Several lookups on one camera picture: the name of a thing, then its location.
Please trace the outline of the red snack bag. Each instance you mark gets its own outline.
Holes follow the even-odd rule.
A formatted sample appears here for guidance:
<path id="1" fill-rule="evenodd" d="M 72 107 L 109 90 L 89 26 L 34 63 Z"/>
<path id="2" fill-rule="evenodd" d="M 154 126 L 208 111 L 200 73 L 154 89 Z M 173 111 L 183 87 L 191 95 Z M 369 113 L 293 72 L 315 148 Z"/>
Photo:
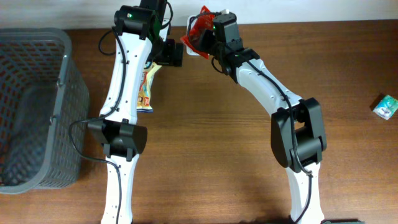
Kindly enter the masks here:
<path id="1" fill-rule="evenodd" d="M 215 15 L 208 14 L 200 16 L 191 23 L 189 35 L 183 35 L 180 40 L 187 48 L 189 55 L 199 55 L 205 59 L 209 59 L 209 54 L 198 50 L 197 45 L 200 43 L 200 37 L 206 30 L 213 30 L 213 19 Z"/>

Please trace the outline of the yellow chip bag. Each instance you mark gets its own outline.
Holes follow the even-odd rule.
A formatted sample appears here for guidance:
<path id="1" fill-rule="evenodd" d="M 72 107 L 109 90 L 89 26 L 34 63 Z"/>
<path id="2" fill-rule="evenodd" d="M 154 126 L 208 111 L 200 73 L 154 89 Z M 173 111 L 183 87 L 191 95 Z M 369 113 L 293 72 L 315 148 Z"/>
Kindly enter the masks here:
<path id="1" fill-rule="evenodd" d="M 150 65 L 146 65 L 144 67 L 144 71 L 142 73 L 142 81 L 137 97 L 136 110 L 138 113 L 153 112 L 153 108 L 150 105 L 151 87 L 154 76 L 161 67 L 161 65 L 157 65 L 155 62 L 152 62 Z"/>

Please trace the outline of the teal tissue pack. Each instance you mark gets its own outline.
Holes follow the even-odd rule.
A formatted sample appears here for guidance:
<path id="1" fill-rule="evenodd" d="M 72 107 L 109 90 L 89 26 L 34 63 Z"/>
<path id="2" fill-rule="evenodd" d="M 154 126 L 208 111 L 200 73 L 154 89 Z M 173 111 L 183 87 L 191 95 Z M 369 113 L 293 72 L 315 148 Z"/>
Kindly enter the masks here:
<path id="1" fill-rule="evenodd" d="M 397 100 L 390 95 L 384 95 L 373 109 L 375 114 L 385 120 L 390 119 L 396 111 Z"/>

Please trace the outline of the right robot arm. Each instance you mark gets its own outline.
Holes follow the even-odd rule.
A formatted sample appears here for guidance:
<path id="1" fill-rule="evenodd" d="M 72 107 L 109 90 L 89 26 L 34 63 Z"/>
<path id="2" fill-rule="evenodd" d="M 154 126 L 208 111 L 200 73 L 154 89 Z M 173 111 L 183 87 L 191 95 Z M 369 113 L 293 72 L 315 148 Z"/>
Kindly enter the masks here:
<path id="1" fill-rule="evenodd" d="M 235 14 L 208 12 L 208 16 L 210 27 L 189 42 L 211 55 L 219 72 L 250 92 L 271 117 L 272 153 L 289 181 L 289 222 L 323 223 L 318 175 L 327 143 L 319 102 L 290 91 L 253 49 L 244 47 Z"/>

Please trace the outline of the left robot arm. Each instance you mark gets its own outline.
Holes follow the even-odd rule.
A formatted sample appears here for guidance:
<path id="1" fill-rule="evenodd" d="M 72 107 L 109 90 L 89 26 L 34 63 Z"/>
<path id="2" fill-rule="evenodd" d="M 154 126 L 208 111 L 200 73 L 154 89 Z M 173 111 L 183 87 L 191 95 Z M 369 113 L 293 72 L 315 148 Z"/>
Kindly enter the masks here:
<path id="1" fill-rule="evenodd" d="M 147 128 L 137 125 L 139 90 L 150 65 L 182 66 L 183 45 L 168 38 L 168 1 L 123 5 L 114 14 L 111 33 L 116 52 L 111 83 L 99 117 L 88 128 L 102 145 L 107 165 L 107 188 L 102 223 L 133 222 L 134 171 L 147 142 Z"/>

